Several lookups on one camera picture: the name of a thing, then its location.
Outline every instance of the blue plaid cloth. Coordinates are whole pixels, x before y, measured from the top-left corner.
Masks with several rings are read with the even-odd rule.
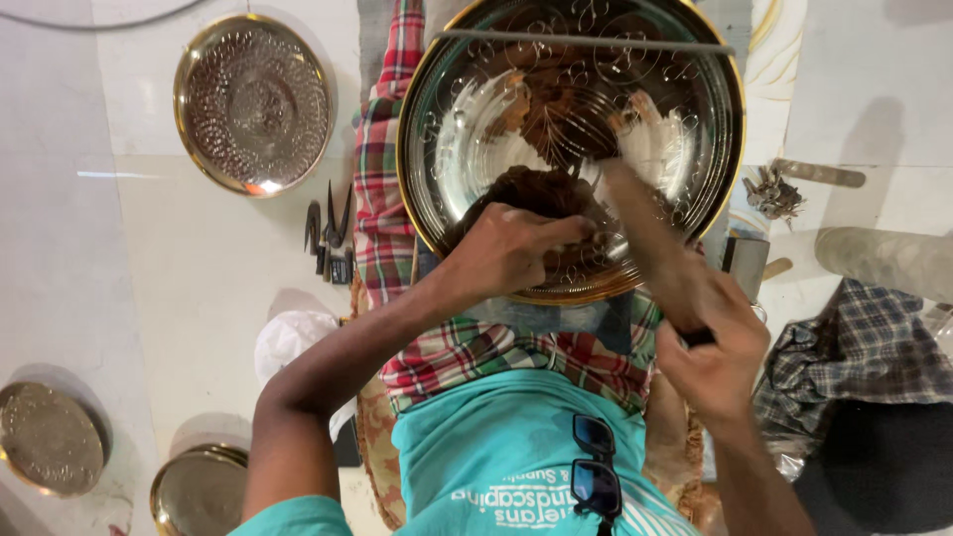
[[[924,329],[923,300],[845,279],[834,307],[788,324],[753,404],[765,435],[821,440],[832,401],[953,402],[953,365]]]

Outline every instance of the teal t-shirt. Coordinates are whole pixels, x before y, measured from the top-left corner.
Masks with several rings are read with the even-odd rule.
[[[600,517],[579,515],[570,493],[576,458],[573,415],[604,419],[616,437],[613,466],[623,509],[613,534],[694,535],[695,529],[639,474],[645,424],[559,373],[518,369],[471,381],[401,413],[400,450],[407,525],[399,535],[595,535]],[[300,497],[258,513],[234,536],[349,535],[340,505]]]

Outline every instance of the pliers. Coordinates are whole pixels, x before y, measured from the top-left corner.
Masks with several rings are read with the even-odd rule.
[[[335,226],[335,201],[331,197],[331,182],[328,182],[328,225],[324,228],[325,236],[328,238],[328,245],[332,248],[339,248],[344,243],[344,236],[348,234],[348,218],[351,217],[351,192],[354,190],[352,184],[348,188],[348,200],[344,203],[344,216],[341,217],[340,228]]]

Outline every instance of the plaid cloth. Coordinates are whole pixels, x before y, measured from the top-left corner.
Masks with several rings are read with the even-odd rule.
[[[923,300],[845,279],[829,314],[788,324],[753,404],[765,434],[820,440],[835,400],[953,402],[953,365],[923,328]]]
[[[410,285],[415,230],[397,184],[395,141],[401,99],[422,55],[421,0],[397,0],[384,68],[371,100],[355,118],[355,260],[369,307],[400,296]],[[455,385],[517,368],[549,368],[573,384],[640,411],[648,395],[659,309],[637,297],[632,348],[607,351],[586,333],[534,334],[465,318],[446,320],[420,335],[379,373],[395,412]]]

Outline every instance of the metal rod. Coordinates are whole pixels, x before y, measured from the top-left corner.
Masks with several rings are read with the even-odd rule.
[[[624,49],[645,49],[647,51],[671,52],[711,52],[735,55],[735,49],[725,45],[710,43],[682,43],[680,41],[647,41],[642,39],[622,39],[613,37],[589,37],[587,35],[555,35],[551,33],[529,33],[524,31],[483,31],[483,30],[444,30],[436,37],[460,37],[471,39],[497,39],[499,41],[535,41],[555,45],[581,45],[583,47],[616,47]]]

